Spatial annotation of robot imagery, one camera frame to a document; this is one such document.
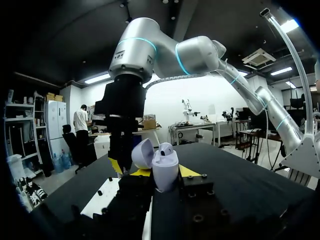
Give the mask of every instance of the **office chair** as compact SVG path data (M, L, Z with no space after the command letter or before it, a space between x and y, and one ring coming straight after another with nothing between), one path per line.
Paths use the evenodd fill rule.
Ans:
M62 136L70 149L73 161L78 165L78 168L75 170L75 174L77 174L80 169L97 160L95 149L92 148L91 143L87 145L87 149L79 148L77 137L71 132L69 124L63 125L62 131Z

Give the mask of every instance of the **yellow tape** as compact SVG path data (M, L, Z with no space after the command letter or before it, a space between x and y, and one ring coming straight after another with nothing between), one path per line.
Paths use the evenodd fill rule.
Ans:
M180 173L181 173L181 176L184 178L184 177L188 177L188 176L193 176L193 177L196 177L196 176L201 176L201 174L195 172L195 171L192 171L190 170L189 168L185 167L185 166L182 166L181 164L179 164L179 168L180 168Z
M109 157L109 160L110 160L110 162L111 162L111 164L112 164L113 169L114 169L118 174L123 174L123 173L122 173L122 170L121 170L121 168L120 168L120 166L119 166L119 164L118 164L118 161L112 159L111 157Z
M131 173L130 175L132 176L145 176L145 177L150 177L151 174L151 169L139 169L138 171Z

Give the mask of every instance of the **black tabletop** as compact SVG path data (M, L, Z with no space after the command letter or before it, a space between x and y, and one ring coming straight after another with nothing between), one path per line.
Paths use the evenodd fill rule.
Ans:
M178 145L174 149L180 164L197 173L207 174L214 182L216 196L229 211L231 221L247 216L263 220L272 214L280 215L289 205L314 194L305 186L209 144L192 143ZM107 178L116 176L105 155L79 171L44 202L58 220L66 223L73 219L71 205L82 210ZM152 239L168 239L169 235L169 239L174 239L175 232L179 231L177 219L181 209L176 200L176 190L154 192ZM37 207L31 214L39 217L42 208Z

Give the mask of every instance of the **refrigerator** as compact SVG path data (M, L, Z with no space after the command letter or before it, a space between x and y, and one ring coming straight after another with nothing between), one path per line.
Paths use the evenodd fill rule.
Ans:
M63 138L63 125L67 124L67 104L61 101L48 101L45 106L45 121L52 158L60 156L62 149L69 153L69 147Z

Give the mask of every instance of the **fluorescent light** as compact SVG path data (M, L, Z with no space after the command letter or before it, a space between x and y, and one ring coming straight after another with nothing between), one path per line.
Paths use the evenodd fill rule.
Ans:
M242 77L244 77L244 76L247 76L247 75L248 75L248 73L243 72L243 71L239 71L239 74L240 74Z
M86 84L92 84L92 83L101 81L101 80L103 80L103 79L108 79L108 78L110 78L109 73L103 74L103 75L100 75L100 76L96 76L96 77L91 78L91 79L89 79L89 80L86 80L86 81L84 81L84 82L85 82Z
M296 20L292 19L290 21L285 22L280 27L285 33L288 33L290 31L292 31L293 29L296 29L297 27L299 27L299 25L296 22Z
M282 74L282 73L285 73L285 72L288 72L291 70L292 70L292 67L287 67L287 68L281 69L279 71L272 72L271 75L274 76L274 75Z
M290 81L286 81L285 83L288 84L292 89L296 88L296 86Z

